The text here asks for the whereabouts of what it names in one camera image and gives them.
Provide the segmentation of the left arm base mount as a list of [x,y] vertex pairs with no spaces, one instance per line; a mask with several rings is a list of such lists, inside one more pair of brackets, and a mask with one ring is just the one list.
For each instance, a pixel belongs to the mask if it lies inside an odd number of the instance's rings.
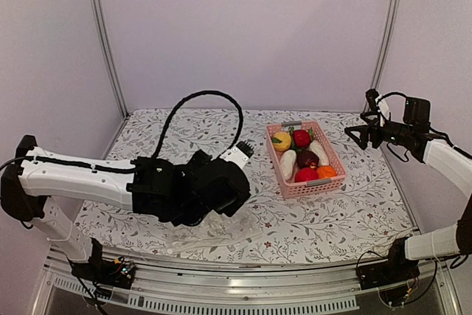
[[136,264],[124,257],[105,260],[101,257],[90,257],[85,263],[69,260],[72,275],[95,285],[109,285],[115,288],[130,290],[136,273]]

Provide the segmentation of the red toy tomato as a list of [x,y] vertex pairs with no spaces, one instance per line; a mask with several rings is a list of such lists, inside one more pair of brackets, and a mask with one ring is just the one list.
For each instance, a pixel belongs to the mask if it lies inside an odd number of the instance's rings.
[[315,181],[319,179],[319,174],[316,169],[310,167],[304,167],[299,170],[295,177],[295,183],[307,182],[307,181]]

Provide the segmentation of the dark red toy fruit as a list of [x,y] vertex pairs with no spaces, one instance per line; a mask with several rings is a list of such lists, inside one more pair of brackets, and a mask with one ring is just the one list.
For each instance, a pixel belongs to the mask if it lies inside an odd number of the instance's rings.
[[319,158],[310,150],[302,150],[297,154],[296,163],[300,169],[304,167],[318,168]]

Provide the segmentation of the red toy strawberry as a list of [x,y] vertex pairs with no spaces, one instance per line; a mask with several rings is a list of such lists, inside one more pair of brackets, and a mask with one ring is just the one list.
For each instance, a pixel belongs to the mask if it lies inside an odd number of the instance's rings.
[[310,134],[302,129],[295,130],[292,134],[292,139],[297,148],[306,148],[311,143]]

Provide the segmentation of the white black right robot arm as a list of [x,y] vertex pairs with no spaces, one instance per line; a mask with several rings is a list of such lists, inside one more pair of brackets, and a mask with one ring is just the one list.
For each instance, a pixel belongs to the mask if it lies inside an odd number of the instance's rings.
[[410,269],[410,262],[471,254],[471,155],[454,145],[449,136],[431,127],[431,103],[393,91],[366,92],[369,110],[361,113],[363,125],[344,132],[360,149],[381,144],[401,146],[406,152],[436,170],[467,198],[467,205],[455,224],[395,241],[381,276],[396,283]]

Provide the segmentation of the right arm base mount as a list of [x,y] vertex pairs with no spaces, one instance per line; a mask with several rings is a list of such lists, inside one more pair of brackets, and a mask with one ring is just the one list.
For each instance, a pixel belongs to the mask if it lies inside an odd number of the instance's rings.
[[355,274],[362,290],[383,287],[420,276],[418,260],[390,261],[356,265]]

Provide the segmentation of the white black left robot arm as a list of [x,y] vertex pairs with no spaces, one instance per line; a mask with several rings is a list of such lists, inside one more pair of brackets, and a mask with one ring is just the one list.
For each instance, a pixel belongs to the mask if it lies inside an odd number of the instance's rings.
[[26,135],[15,158],[2,166],[1,208],[41,230],[92,280],[102,281],[110,267],[100,243],[74,225],[56,196],[152,215],[173,226],[196,226],[210,212],[233,216],[249,199],[243,168],[253,153],[251,145],[240,141],[216,158],[198,150],[182,165],[143,156],[82,159],[44,150]]

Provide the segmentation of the clear zip top bag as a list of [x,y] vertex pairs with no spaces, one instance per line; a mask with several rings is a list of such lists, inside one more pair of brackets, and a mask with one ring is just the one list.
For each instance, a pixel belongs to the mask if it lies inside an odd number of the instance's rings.
[[232,217],[211,212],[197,226],[172,227],[166,234],[166,249],[172,254],[230,246],[262,234],[257,217],[248,207],[242,207]]

